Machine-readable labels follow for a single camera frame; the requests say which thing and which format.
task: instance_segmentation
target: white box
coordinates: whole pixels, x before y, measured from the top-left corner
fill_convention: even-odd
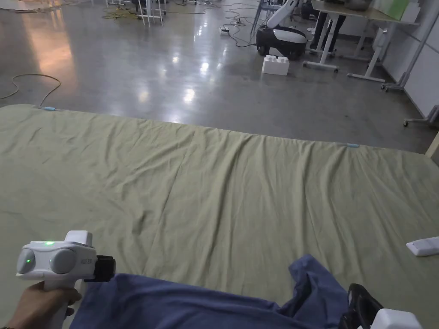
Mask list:
[[[421,7],[417,2],[410,2],[407,5],[406,10],[404,11],[403,16],[401,17],[401,21],[406,21],[407,23],[414,23],[416,21],[417,15]]]
[[[262,64],[262,73],[287,75],[290,62],[286,57],[278,57],[267,55]]]
[[[382,308],[375,316],[371,329],[422,329],[422,326],[413,313]]]

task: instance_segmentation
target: black pants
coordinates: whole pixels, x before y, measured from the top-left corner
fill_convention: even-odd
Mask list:
[[[313,41],[309,46],[311,49],[317,48],[317,45],[318,45],[319,39],[320,39],[320,35],[322,34],[323,27],[325,25],[327,15],[328,14],[326,14],[326,13],[320,13],[320,15],[319,15],[319,19],[317,20],[317,25],[316,25],[316,32],[314,33]],[[340,17],[337,21],[337,25],[335,26],[334,37],[332,38],[331,46],[329,47],[329,52],[332,52],[334,50],[335,42],[337,41],[337,37],[338,37],[338,32],[340,31],[343,23],[345,22],[345,19],[346,19],[346,16],[340,15]],[[324,38],[323,43],[322,43],[322,49],[324,49],[324,47],[325,47],[326,40],[328,39],[329,31],[331,30],[331,27],[332,27],[332,23],[333,22],[331,21],[329,24],[328,30],[326,31],[326,35],[325,35],[325,38]]]

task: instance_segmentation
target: concrete floor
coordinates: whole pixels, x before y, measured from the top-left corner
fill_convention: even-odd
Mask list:
[[[364,63],[333,60],[341,65],[335,74],[302,68],[300,61],[286,77],[262,75],[255,47],[235,47],[218,30],[228,22],[225,17],[234,16],[223,10],[242,5],[174,14],[203,12],[206,6],[171,2],[164,26],[156,22],[149,29],[138,20],[103,19],[103,3],[47,13],[0,11],[1,95],[14,90],[14,75],[40,72],[62,81],[44,105],[75,111],[419,153],[435,136],[425,127],[403,127],[404,118],[420,117],[404,94],[383,93],[378,83],[346,77],[364,72]],[[255,10],[239,12],[251,17]],[[248,39],[250,27],[241,29],[237,36]],[[349,52],[355,44],[339,40],[337,48]],[[39,104],[56,85],[41,77],[17,82],[20,91],[0,106]]]

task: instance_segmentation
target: blue fabric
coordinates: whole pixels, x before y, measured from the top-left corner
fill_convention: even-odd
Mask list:
[[[283,307],[259,298],[118,274],[89,283],[71,329],[336,328],[347,293],[310,255],[289,267],[294,297]]]

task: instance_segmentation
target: bed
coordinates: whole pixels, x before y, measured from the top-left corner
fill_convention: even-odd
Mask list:
[[[340,284],[439,323],[439,168],[427,156],[32,105],[0,109],[1,323],[21,247],[89,230],[117,271],[261,297],[292,296],[312,254]]]

